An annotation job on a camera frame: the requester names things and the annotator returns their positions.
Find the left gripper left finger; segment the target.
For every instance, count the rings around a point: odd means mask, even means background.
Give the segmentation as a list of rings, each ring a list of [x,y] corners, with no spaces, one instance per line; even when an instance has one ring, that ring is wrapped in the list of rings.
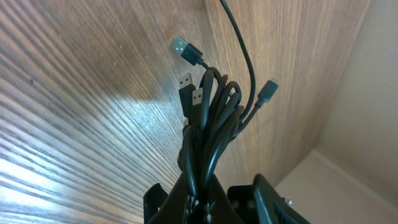
[[[181,175],[170,193],[153,185],[143,197],[145,223],[242,223],[216,176],[211,178],[209,200],[199,202],[187,193]]]

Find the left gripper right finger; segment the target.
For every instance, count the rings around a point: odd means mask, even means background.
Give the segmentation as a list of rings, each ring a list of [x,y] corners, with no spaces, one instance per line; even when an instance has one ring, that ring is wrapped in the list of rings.
[[[256,174],[251,185],[231,186],[227,197],[244,223],[309,224],[262,174]]]

